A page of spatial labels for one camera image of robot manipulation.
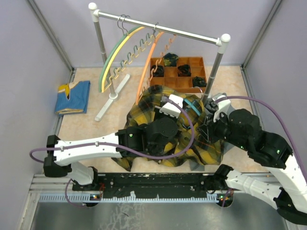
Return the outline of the yellow plaid shirt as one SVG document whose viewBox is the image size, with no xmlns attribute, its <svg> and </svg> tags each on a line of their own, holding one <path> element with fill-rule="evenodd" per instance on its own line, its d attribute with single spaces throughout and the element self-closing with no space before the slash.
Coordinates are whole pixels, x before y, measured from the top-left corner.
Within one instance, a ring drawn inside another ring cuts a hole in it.
<svg viewBox="0 0 307 230">
<path fill-rule="evenodd" d="M 166 115 L 160 111 L 167 105 L 162 98 L 172 95 L 183 100 L 184 114 Z M 202 166 L 219 165 L 224 155 L 224 142 L 208 142 L 201 135 L 200 127 L 206 115 L 203 102 L 196 95 L 161 85 L 151 86 L 128 112 L 124 128 L 116 133 L 119 142 L 116 149 L 122 158 L 114 161 L 130 171 L 137 157 L 129 151 L 133 149 L 147 155 L 149 161 L 168 167 L 178 167 L 186 161 Z"/>
</svg>

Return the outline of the blue hanger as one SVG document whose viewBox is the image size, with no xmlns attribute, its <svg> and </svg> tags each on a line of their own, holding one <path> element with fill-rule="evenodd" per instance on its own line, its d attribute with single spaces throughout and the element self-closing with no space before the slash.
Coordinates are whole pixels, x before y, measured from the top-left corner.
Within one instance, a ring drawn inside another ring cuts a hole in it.
<svg viewBox="0 0 307 230">
<path fill-rule="evenodd" d="M 186 98 L 183 99 L 183 102 L 185 102 L 185 103 L 196 113 L 196 115 L 200 116 L 200 115 L 201 115 L 201 112 L 196 108 L 196 106 L 194 105 L 194 103 L 195 103 L 196 101 L 201 102 L 201 101 L 203 100 L 203 90 L 202 90 L 201 87 L 199 87 L 199 86 L 194 86 L 193 88 L 194 88 L 194 89 L 198 88 L 198 89 L 200 90 L 200 92 L 201 92 L 201 97 L 200 97 L 199 99 L 193 101 L 192 103 L 191 103 L 188 99 L 186 99 Z"/>
</svg>

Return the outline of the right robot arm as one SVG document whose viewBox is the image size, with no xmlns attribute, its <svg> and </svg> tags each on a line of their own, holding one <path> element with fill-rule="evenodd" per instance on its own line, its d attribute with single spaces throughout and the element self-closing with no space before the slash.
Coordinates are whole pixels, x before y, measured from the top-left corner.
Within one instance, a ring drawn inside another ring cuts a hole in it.
<svg viewBox="0 0 307 230">
<path fill-rule="evenodd" d="M 259 118 L 246 109 L 234 110 L 230 115 L 220 113 L 217 121 L 210 115 L 199 132 L 210 143 L 224 140 L 246 151 L 281 184 L 266 184 L 222 164 L 212 176 L 217 188 L 244 191 L 272 206 L 287 221 L 306 225 L 307 183 L 292 148 L 282 136 L 262 130 Z"/>
</svg>

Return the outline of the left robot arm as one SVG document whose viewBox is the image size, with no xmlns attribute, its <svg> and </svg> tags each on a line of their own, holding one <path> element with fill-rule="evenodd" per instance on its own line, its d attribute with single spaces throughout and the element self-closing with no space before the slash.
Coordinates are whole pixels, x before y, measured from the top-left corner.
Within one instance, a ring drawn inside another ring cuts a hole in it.
<svg viewBox="0 0 307 230">
<path fill-rule="evenodd" d="M 155 107 L 154 120 L 148 124 L 130 126 L 99 138 L 64 141 L 58 137 L 48 138 L 49 152 L 44 159 L 46 177 L 69 177 L 89 190 L 96 189 L 100 179 L 93 167 L 81 163 L 98 157 L 124 158 L 162 157 L 168 143 L 178 133 L 177 120 L 181 111 L 173 105 Z"/>
</svg>

